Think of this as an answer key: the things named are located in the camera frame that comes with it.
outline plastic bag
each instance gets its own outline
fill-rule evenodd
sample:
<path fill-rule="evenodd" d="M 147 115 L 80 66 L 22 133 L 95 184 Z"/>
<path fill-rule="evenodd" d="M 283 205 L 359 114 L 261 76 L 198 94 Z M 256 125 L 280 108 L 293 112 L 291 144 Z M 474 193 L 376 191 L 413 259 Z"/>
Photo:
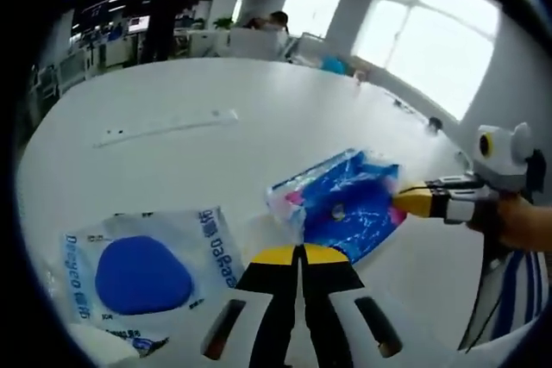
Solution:
<path fill-rule="evenodd" d="M 135 236 L 162 243 L 187 270 L 192 288 L 184 304 L 142 315 L 120 315 L 104 304 L 95 279 L 98 262 L 109 245 Z M 116 215 L 65 234 L 61 254 L 73 320 L 127 340 L 141 355 L 166 342 L 172 322 L 178 319 L 175 313 L 191 312 L 204 300 L 234 287 L 243 273 L 240 254 L 219 208 Z"/>
<path fill-rule="evenodd" d="M 399 165 L 348 149 L 267 191 L 293 241 L 331 246 L 354 263 L 405 219 L 392 206 Z"/>

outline white table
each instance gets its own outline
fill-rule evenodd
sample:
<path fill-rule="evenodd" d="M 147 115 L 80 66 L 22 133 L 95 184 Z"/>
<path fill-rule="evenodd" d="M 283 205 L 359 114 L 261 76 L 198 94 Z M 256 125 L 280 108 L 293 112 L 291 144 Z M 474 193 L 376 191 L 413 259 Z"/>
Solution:
<path fill-rule="evenodd" d="M 38 127 L 19 168 L 34 262 L 56 257 L 58 234 L 114 213 L 221 205 L 247 263 L 286 243 L 267 218 L 264 189 L 348 147 L 383 153 L 413 179 L 461 172 L 455 146 L 392 101 L 352 78 L 249 59 L 140 65 L 79 84 Z M 239 121 L 92 147 L 106 128 L 213 109 L 235 109 Z M 480 234 L 409 217 L 357 270 L 458 347 L 482 254 Z"/>

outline blue oval pad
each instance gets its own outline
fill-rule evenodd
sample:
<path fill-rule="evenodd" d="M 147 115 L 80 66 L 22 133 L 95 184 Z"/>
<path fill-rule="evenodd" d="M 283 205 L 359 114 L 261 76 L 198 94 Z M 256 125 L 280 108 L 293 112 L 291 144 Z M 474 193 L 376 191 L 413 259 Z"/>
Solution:
<path fill-rule="evenodd" d="M 97 264 L 97 295 L 107 308 L 121 315 L 175 309 L 188 300 L 192 289 L 184 265 L 148 236 L 115 240 Z"/>

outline blue plastic bag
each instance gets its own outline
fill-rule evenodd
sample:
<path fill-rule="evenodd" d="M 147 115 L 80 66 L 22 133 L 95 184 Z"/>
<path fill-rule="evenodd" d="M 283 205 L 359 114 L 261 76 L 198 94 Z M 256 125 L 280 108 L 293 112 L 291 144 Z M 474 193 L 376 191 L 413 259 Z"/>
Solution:
<path fill-rule="evenodd" d="M 276 184 L 267 203 L 297 243 L 334 247 L 355 263 L 404 219 L 392 207 L 398 174 L 397 164 L 349 149 Z"/>

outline white tabletop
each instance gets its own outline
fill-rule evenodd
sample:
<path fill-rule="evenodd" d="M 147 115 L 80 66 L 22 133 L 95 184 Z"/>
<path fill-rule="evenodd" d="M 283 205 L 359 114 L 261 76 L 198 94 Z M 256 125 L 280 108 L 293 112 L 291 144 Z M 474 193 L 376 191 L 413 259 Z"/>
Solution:
<path fill-rule="evenodd" d="M 17 187 L 26 241 L 48 260 L 58 234 L 115 213 L 220 205 L 247 263 L 286 242 L 267 218 L 264 189 L 343 149 L 383 153 L 412 179 L 461 172 L 455 146 L 392 101 L 352 78 L 249 59 L 183 59 L 94 78 L 69 90 L 28 143 Z M 106 128 L 213 109 L 234 109 L 239 121 L 93 147 Z M 357 270 L 458 347 L 482 255 L 480 234 L 409 217 Z"/>

